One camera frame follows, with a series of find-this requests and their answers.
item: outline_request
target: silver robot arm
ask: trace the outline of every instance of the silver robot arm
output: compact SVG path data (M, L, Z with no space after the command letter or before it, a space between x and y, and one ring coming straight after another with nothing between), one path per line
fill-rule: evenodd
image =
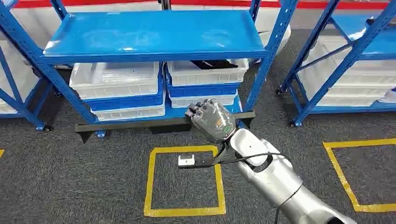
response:
M279 151L268 141L258 140L249 130L239 129L230 139L230 146L243 156ZM236 167L272 205L296 224L355 224L317 198L294 172L290 161L281 155L253 157L256 161L240 161ZM257 167L265 165L263 170Z
M271 143L258 139L247 129L238 129L232 114L215 100L190 105L186 116L213 141L224 144L219 154L210 159L181 158L180 168L209 167L220 163L235 163L242 176L272 205L278 207L294 224L355 224L322 202L306 187L294 172L290 161ZM222 161L228 146L238 159Z

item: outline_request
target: black bracket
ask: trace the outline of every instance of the black bracket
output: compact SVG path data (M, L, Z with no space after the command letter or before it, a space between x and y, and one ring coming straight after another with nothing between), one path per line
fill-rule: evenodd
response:
M246 127L250 128L250 123L256 114L254 111L234 113L236 120L243 122ZM81 136L83 143L86 143L95 131L106 131L126 128L149 128L153 134L185 132L190 131L192 127L191 119L188 117L171 118L171 119L154 119L123 121L115 124L90 124L76 125L75 132Z

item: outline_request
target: yellow floor tape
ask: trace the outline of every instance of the yellow floor tape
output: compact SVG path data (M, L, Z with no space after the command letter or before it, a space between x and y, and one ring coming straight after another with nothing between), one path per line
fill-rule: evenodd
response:
M186 208L186 209L151 209L154 168L156 164L156 154L158 153L187 153L187 152L208 152L212 151L213 156L217 154L216 146L193 146L193 147L156 147L150 153L148 162L146 199L144 201L144 215L150 217L181 217L181 216L212 216L226 213L226 200L224 197L223 180L221 177L220 165L214 166L216 176L218 207L212 208Z
M396 211L396 204L359 204L356 195L353 193L351 186L347 182L341 167L332 151L332 148L345 148L345 147L361 147L361 146L382 146L382 145L396 145L396 139L380 139L380 140L366 140L366 141L344 141L344 142L323 142L327 154L334 166L335 171L344 187L346 193L351 199L355 211L362 212L388 212Z

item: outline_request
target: floor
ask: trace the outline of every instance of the floor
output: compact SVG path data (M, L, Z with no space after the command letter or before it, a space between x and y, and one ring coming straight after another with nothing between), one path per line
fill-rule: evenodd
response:
M323 147L323 141L396 136L395 113L312 115L287 127L296 113L289 97L274 91L306 40L293 30L275 59L255 106L251 131L292 158L304 185L357 223L393 223L395 212L355 212ZM246 98L254 70L240 88ZM113 131L86 144L73 132L81 118L64 99L51 96L41 117L55 130L39 133L23 119L0 120L0 223L273 223L275 208L246 183L233 165L221 167L226 214L206 217L145 217L149 153L154 147L210 144L196 129L151 135L146 129ZM395 146L335 149L362 204L395 203ZM179 170L177 154L159 154L152 208L217 206L212 168ZM280 223L288 223L281 214Z

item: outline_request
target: red stripe on wall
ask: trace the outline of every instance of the red stripe on wall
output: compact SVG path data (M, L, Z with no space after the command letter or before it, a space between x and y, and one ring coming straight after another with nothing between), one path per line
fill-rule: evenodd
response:
M133 3L133 2L151 2L151 0L63 0L65 6L83 6L83 5L106 5L116 3ZM250 6L250 1L246 0L172 0L175 5L204 5L204 6ZM326 7L326 1L300 1L297 8L323 9ZM387 2L340 2L337 9L384 9ZM22 0L15 7L17 8L35 8L51 7L50 0ZM261 7L280 7L277 1L262 1Z

